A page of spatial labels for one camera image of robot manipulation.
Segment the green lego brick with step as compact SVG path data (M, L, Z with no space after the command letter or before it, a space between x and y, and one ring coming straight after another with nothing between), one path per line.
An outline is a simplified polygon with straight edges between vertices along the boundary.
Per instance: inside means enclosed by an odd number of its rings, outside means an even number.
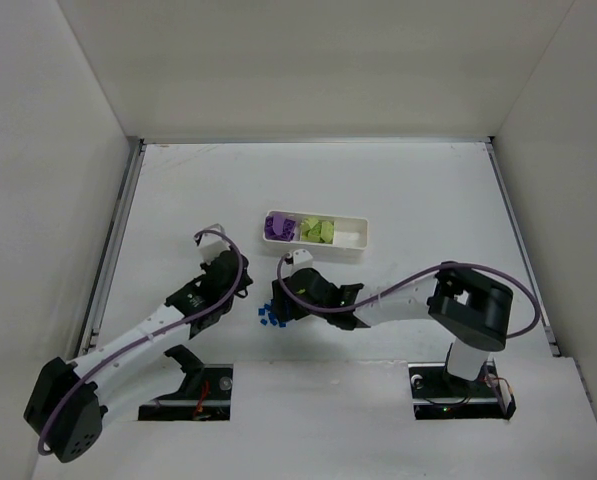
M311 230L320 225L322 220L318 217L308 216L301 221L302 230Z

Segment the green curved lego piece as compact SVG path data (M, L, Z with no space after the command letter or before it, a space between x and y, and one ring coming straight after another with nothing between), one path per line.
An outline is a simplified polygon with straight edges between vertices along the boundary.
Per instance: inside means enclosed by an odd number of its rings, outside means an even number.
M317 226L309 232L309 239L314 243L327 244L329 242L328 237L322 232L321 226Z

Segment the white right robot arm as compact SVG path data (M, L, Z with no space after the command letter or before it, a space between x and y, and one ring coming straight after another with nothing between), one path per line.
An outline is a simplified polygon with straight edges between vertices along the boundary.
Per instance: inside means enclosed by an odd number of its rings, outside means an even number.
M382 292L362 283L337 286L312 267L295 269L272 281L271 307L283 323L313 315L344 331L433 320L454 336L447 374L475 381L489 356L506 347L512 300L506 285L444 262L438 271Z

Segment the green square lego brick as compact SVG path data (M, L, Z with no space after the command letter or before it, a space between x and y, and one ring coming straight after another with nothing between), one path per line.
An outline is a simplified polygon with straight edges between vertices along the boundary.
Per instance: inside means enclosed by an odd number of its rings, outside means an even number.
M310 243L314 243L313 241L311 241L311 240L309 239L309 232L310 232L311 230L302 230L302 231L301 231L301 240L302 240L302 241L304 241L304 242L310 242Z

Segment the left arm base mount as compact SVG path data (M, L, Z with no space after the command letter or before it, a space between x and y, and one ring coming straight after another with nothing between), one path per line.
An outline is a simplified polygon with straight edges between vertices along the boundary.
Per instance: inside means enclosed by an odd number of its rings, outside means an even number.
M165 356L179 365L183 375L166 391L141 405L138 421L222 422L231 416L234 366L206 364L184 346L173 347Z

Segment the purple lego brick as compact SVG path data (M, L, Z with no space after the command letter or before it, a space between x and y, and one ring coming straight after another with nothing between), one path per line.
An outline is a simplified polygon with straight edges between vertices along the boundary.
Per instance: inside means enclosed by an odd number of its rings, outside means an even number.
M273 239L276 235L274 230L274 215L269 215L265 218L264 235L267 239Z

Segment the green curved lego with studs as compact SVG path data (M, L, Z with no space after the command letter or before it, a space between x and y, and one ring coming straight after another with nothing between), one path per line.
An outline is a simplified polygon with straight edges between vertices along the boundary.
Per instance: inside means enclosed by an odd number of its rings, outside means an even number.
M330 221L323 221L321 223L322 232L328 237L329 242L327 244L332 244L334 239L334 223Z

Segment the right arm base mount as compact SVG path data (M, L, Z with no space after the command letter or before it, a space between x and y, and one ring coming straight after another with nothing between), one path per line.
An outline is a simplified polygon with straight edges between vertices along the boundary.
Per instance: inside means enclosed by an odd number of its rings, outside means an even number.
M416 420L510 420L517 410L509 382L486 362L473 381L449 375L442 363L408 366Z

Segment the purple oval lego piece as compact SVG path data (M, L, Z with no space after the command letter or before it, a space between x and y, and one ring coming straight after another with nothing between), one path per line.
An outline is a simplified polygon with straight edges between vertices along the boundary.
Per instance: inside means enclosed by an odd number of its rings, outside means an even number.
M271 216L271 233L274 237L279 237L284 234L284 225L286 217L280 213L274 213Z

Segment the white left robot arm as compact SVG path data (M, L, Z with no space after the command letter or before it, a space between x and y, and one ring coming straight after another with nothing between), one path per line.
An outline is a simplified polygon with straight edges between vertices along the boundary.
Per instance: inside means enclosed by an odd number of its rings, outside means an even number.
M38 435L38 453L62 463L84 454L111 417L114 391L161 357L177 355L247 296L248 266L244 255L225 250L133 329L83 356L45 363L23 413Z

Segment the purple lego plate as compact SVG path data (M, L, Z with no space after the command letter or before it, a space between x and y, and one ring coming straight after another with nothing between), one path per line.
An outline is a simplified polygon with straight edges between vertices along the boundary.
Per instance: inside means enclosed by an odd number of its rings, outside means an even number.
M297 228L297 222L292 219L286 219L283 223L283 230L280 235L280 240L290 242L294 239Z

